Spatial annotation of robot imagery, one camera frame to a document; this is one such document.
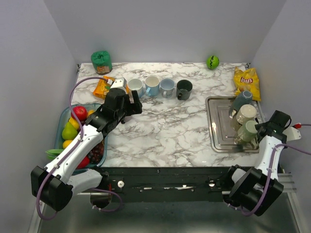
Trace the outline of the light blue white mug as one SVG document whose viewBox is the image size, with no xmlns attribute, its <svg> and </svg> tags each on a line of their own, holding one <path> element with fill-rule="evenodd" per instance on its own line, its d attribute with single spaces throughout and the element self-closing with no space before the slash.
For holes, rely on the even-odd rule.
<svg viewBox="0 0 311 233">
<path fill-rule="evenodd" d="M 146 95 L 156 97 L 159 94 L 160 80 L 156 75 L 148 76 L 145 80 Z"/>
</svg>

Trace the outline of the light green mug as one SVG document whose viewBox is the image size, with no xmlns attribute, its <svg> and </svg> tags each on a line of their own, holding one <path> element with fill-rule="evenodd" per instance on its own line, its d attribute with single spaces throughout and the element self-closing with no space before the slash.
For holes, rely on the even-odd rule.
<svg viewBox="0 0 311 233">
<path fill-rule="evenodd" d="M 254 120 L 249 120 L 244 123 L 237 132 L 237 137 L 234 140 L 236 145 L 243 145 L 250 143 L 257 136 L 256 129 L 257 122 Z"/>
</svg>

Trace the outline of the grey blue mug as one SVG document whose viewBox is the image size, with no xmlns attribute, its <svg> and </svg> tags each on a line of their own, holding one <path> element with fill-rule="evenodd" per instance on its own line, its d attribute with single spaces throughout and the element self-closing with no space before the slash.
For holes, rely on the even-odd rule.
<svg viewBox="0 0 311 233">
<path fill-rule="evenodd" d="M 173 95 L 175 83 L 172 79 L 165 78 L 160 82 L 159 89 L 162 97 L 168 99 Z"/>
</svg>

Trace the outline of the dark grey mug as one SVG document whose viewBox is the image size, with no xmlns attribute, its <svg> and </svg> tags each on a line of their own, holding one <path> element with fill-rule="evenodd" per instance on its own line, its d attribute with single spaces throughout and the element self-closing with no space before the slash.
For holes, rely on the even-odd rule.
<svg viewBox="0 0 311 233">
<path fill-rule="evenodd" d="M 232 105 L 229 109 L 229 117 L 233 118 L 240 108 L 245 104 L 250 104 L 252 102 L 253 95 L 250 91 L 245 90 L 236 96 Z"/>
</svg>

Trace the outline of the dark green patterned mug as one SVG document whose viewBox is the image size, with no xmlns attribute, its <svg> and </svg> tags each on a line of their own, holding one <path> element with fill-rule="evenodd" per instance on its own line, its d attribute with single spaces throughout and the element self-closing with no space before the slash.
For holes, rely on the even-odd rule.
<svg viewBox="0 0 311 233">
<path fill-rule="evenodd" d="M 180 80 L 176 86 L 176 97 L 178 100 L 187 100 L 192 91 L 192 83 L 189 80 Z"/>
</svg>

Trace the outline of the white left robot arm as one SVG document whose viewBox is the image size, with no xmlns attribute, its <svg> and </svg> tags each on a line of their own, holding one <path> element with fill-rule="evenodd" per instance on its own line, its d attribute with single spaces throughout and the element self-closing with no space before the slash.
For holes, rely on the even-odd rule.
<svg viewBox="0 0 311 233">
<path fill-rule="evenodd" d="M 142 104 L 136 90 L 130 95 L 120 88 L 112 88 L 102 104 L 85 121 L 73 142 L 44 168 L 36 166 L 31 172 L 32 195 L 55 211 L 61 211 L 73 194 L 94 188 L 102 192 L 108 180 L 98 168 L 73 177 L 73 172 L 86 155 L 105 137 L 124 122 L 125 117 L 142 113 Z"/>
</svg>

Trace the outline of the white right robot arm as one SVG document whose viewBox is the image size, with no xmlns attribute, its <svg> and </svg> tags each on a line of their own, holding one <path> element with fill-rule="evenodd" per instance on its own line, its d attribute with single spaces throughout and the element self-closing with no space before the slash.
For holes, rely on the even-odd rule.
<svg viewBox="0 0 311 233">
<path fill-rule="evenodd" d="M 278 163 L 286 148 L 291 117 L 276 110 L 267 122 L 255 126 L 259 142 L 259 158 L 248 170 L 232 166 L 224 177 L 224 186 L 231 190 L 225 203 L 245 216 L 261 216 L 282 194 L 284 186 L 278 181 Z"/>
</svg>

